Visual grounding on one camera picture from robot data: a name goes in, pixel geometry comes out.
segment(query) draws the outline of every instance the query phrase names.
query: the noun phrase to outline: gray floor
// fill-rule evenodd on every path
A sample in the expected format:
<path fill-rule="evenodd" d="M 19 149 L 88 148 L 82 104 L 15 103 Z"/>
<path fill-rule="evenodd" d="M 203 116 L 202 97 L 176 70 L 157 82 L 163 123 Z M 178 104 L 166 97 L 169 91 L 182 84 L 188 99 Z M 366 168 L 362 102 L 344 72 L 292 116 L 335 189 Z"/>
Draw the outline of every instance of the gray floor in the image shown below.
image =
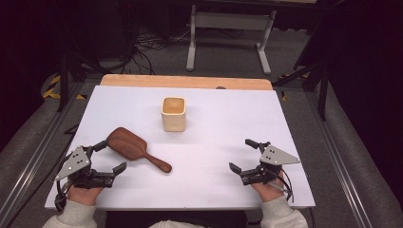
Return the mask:
<path fill-rule="evenodd" d="M 150 59 L 158 75 L 267 78 L 274 82 L 279 75 L 293 72 L 293 64 L 308 41 L 309 35 L 304 31 L 273 30 L 266 48 L 272 68 L 270 76 L 262 73 L 259 57 L 254 48 L 260 33 L 245 31 L 239 38 L 229 38 L 222 32 L 205 30 L 200 32 L 197 38 L 196 64 L 192 72 L 185 70 L 188 48 L 188 41 L 185 39 L 172 43 L 164 49 L 149 50 L 144 54 Z M 135 59 L 147 66 L 144 58 L 137 55 Z M 140 74 L 139 68 L 133 62 L 125 68 L 125 72 Z M 143 68 L 142 73 L 147 72 L 147 69 Z M 88 95 L 88 99 L 93 87 L 100 83 L 100 75 L 89 76 L 90 78 L 80 88 L 80 94 Z M 327 121 L 324 123 L 318 120 L 315 107 L 312 107 L 312 100 L 316 98 L 317 92 L 305 93 L 294 89 L 299 84 L 300 81 L 295 80 L 289 84 L 289 88 L 284 88 L 286 101 L 280 96 L 279 98 L 317 204 L 313 209 L 317 227 L 403 227 L 403 216 L 398 202 L 374 166 L 332 89 L 330 88 L 328 93 Z M 29 188 L 24 195 L 21 194 L 23 195 L 21 202 L 26 200 L 51 166 L 57 162 L 69 138 L 64 131 L 80 122 L 88 99 L 73 100 L 63 118 L 56 112 L 58 100 L 46 99 L 15 134 L 0 154 L 0 171 L 4 174 L 0 176 L 2 202 L 9 201 L 12 193 L 15 193 L 16 190 L 12 192 L 14 185 L 23 174 L 41 140 L 48 134 L 52 120 L 61 118 L 63 120 L 60 127 L 51 134 L 53 138 L 46 146 L 47 153 L 40 167 L 34 172 L 33 179 L 27 180 Z M 326 130 L 332 136 L 330 141 Z M 335 151 L 348 170 L 347 176 L 338 171 L 337 159 L 333 153 Z M 55 211 L 44 208 L 51 187 L 49 180 L 53 176 L 54 172 L 11 227 L 41 227 L 48 218 L 56 214 Z M 360 201 L 351 195 L 358 196 Z M 355 213 L 357 205 L 363 209 L 358 214 Z M 2 215 L 7 209 L 2 208 Z M 311 224 L 309 210 L 302 209 L 301 212 Z M 261 217 L 259 210 L 249 211 L 247 215 L 251 219 Z M 96 213 L 99 227 L 105 227 L 105 217 L 106 212 Z"/>

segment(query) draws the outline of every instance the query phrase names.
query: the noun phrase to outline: wooden paddle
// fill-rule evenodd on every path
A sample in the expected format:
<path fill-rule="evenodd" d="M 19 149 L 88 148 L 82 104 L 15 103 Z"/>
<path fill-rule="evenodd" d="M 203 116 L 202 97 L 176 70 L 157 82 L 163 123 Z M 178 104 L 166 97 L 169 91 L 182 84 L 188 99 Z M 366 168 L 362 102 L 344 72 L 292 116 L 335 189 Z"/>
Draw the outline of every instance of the wooden paddle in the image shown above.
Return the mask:
<path fill-rule="evenodd" d="M 106 138 L 111 149 L 129 161 L 146 158 L 164 173 L 169 173 L 172 166 L 147 153 L 147 142 L 131 131 L 118 127 Z"/>

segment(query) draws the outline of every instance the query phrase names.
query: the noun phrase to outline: white sleeve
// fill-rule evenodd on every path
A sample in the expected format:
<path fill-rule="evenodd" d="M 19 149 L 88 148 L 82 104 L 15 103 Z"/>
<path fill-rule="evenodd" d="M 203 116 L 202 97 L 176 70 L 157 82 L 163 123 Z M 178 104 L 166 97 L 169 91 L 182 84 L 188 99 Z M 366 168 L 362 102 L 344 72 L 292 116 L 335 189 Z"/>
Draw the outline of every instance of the white sleeve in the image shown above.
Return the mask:
<path fill-rule="evenodd" d="M 305 217 L 298 211 L 293 210 L 288 205 L 287 199 L 280 197 L 261 204 L 263 220 L 262 228 L 307 228 L 308 223 Z"/>
<path fill-rule="evenodd" d="M 165 220 L 157 222 L 149 228 L 203 228 L 203 226 L 193 225 L 185 222 Z"/>
<path fill-rule="evenodd" d="M 96 228 L 93 218 L 95 209 L 95 206 L 67 200 L 63 214 L 50 218 L 43 228 Z"/>

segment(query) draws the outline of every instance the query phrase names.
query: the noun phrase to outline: black cable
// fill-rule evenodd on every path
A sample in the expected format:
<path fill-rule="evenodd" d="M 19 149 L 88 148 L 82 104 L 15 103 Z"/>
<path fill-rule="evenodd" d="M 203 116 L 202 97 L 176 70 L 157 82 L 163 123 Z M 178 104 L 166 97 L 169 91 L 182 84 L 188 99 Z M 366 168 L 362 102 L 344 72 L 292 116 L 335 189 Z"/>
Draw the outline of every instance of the black cable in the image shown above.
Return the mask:
<path fill-rule="evenodd" d="M 312 208 L 309 208 L 309 213 L 311 214 L 312 228 L 316 228 L 317 224 L 315 223 L 314 211 Z"/>
<path fill-rule="evenodd" d="M 125 71 L 125 66 L 122 67 L 122 70 L 121 70 L 121 72 L 119 74 L 122 74 L 124 71 Z"/>
<path fill-rule="evenodd" d="M 276 178 L 284 184 L 285 188 L 287 189 L 287 200 L 289 200 L 293 196 L 293 190 L 290 188 L 288 183 L 280 175 L 276 174 L 270 169 L 267 169 L 267 171 L 276 176 Z"/>
<path fill-rule="evenodd" d="M 288 177 L 288 174 L 282 168 L 281 168 L 281 171 L 284 173 L 285 177 L 287 178 L 288 183 L 290 184 L 291 192 L 293 192 L 293 185 L 291 184 L 291 181 L 290 181 L 290 178 Z"/>
<path fill-rule="evenodd" d="M 137 50 L 139 52 L 148 52 L 149 50 L 151 50 L 151 48 L 149 46 L 143 46 L 143 45 L 138 44 L 137 45 Z"/>
<path fill-rule="evenodd" d="M 226 30 L 224 30 L 224 29 L 219 29 L 219 32 L 222 33 L 222 34 L 225 34 L 225 35 L 227 35 L 227 36 L 229 36 L 231 38 L 234 38 L 234 39 L 240 38 L 242 36 L 242 34 L 243 34 L 243 30 L 239 30 L 240 34 L 237 34 L 237 35 L 232 35 L 229 32 L 226 32 Z"/>
<path fill-rule="evenodd" d="M 157 46 L 157 47 L 153 47 L 154 46 L 154 43 L 162 43 L 162 44 L 160 44 L 159 46 Z M 142 47 L 142 48 L 146 48 L 146 50 L 143 50 L 143 52 L 146 52 L 146 51 L 149 51 L 149 50 L 162 50 L 162 49 L 164 49 L 164 48 L 166 48 L 167 47 L 167 44 L 165 43 L 165 42 L 160 42 L 160 41 L 152 41 L 151 43 L 148 43 L 148 45 L 147 46 L 145 46 L 145 45 L 141 45 L 141 44 L 138 44 L 138 46 L 140 46 L 140 47 Z"/>
<path fill-rule="evenodd" d="M 144 33 L 143 35 L 140 35 L 139 38 L 137 39 L 137 44 L 139 46 L 143 46 L 143 51 L 148 51 L 154 47 L 154 43 L 155 42 L 163 42 L 163 39 L 159 38 L 159 37 L 155 37 L 151 31 Z"/>
<path fill-rule="evenodd" d="M 150 60 L 148 59 L 148 57 L 145 56 L 145 55 L 144 55 L 143 53 L 141 53 L 141 52 L 139 52 L 139 55 L 140 55 L 141 57 L 143 56 L 143 57 L 147 60 L 147 62 L 148 62 L 148 64 L 149 64 L 149 67 L 144 66 L 144 65 L 138 63 L 138 62 L 134 59 L 134 57 L 132 57 L 132 60 L 133 60 L 134 63 L 137 65 L 137 67 L 140 69 L 140 72 L 142 72 L 142 70 L 141 70 L 140 67 L 143 67 L 143 68 L 146 68 L 146 69 L 148 69 L 148 70 L 150 71 L 149 75 L 153 75 L 153 74 L 155 75 L 155 72 L 154 72 L 154 70 L 152 69 L 152 65 L 151 65 L 151 62 L 150 62 Z"/>
<path fill-rule="evenodd" d="M 63 148 L 63 153 L 61 153 L 59 155 L 59 157 L 57 158 L 57 162 L 55 164 L 53 164 L 53 166 L 50 168 L 50 170 L 48 171 L 48 173 L 45 175 L 45 177 L 42 179 L 42 181 L 38 184 L 38 186 L 33 190 L 33 192 L 28 196 L 27 200 L 21 205 L 21 207 L 14 213 L 14 215 L 12 216 L 11 220 L 9 221 L 9 223 L 7 224 L 6 228 L 10 228 L 12 223 L 15 221 L 15 219 L 17 219 L 17 217 L 20 215 L 20 213 L 24 210 L 25 206 L 27 206 L 27 204 L 30 202 L 30 200 L 32 200 L 33 196 L 36 194 L 36 192 L 42 187 L 42 185 L 44 184 L 44 182 L 48 179 L 48 177 L 50 176 L 50 174 L 53 172 L 54 168 L 56 167 L 56 165 L 59 163 L 59 161 L 62 159 L 63 155 L 65 154 L 65 152 L 67 151 L 68 147 L 70 146 L 72 140 L 74 138 L 74 135 L 71 135 L 70 139 L 68 140 L 65 148 Z"/>
<path fill-rule="evenodd" d="M 125 60 L 122 61 L 121 63 L 119 63 L 119 64 L 117 64 L 115 66 L 109 66 L 109 67 L 103 67 L 103 68 L 106 69 L 106 70 L 115 70 L 115 69 L 118 69 L 120 67 L 125 67 L 129 62 L 130 62 L 130 57 L 127 56 L 127 57 L 125 57 Z M 93 70 L 92 68 L 87 68 L 87 67 L 84 67 L 84 66 L 82 66 L 82 68 L 88 73 L 97 73 L 97 72 L 99 72 L 97 70 Z"/>
<path fill-rule="evenodd" d="M 188 33 L 190 33 L 190 32 L 191 32 L 191 30 L 190 30 L 190 29 L 187 29 L 184 34 L 179 34 L 179 37 L 178 37 L 178 38 L 173 39 L 173 38 L 171 37 L 171 38 L 169 39 L 169 43 L 175 43 L 175 42 L 178 42 L 178 41 L 180 41 L 180 40 L 190 41 L 189 39 L 184 39 L 184 38 L 183 38 L 183 37 L 185 37 L 185 36 L 186 36 Z"/>

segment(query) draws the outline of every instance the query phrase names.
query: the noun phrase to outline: white table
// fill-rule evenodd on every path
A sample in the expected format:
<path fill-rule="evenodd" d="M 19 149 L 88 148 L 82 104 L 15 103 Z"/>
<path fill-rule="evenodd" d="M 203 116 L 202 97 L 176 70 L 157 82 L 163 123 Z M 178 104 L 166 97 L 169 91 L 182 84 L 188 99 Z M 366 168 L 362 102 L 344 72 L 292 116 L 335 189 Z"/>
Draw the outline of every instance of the white table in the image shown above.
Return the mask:
<path fill-rule="evenodd" d="M 164 132 L 163 97 L 186 99 L 184 132 Z M 129 161 L 114 185 L 98 198 L 106 210 L 237 210 L 258 208 L 260 199 L 229 169 L 259 164 L 260 152 L 245 139 L 271 142 L 298 157 L 275 91 L 207 88 L 104 86 L 94 89 L 70 150 L 93 145 L 123 126 L 148 142 L 148 153 L 169 162 L 165 174 L 149 161 Z M 125 160 L 110 148 L 92 155 L 99 172 Z M 315 202 L 301 163 L 284 165 L 295 194 L 294 207 Z M 46 202 L 54 208 L 55 186 Z"/>

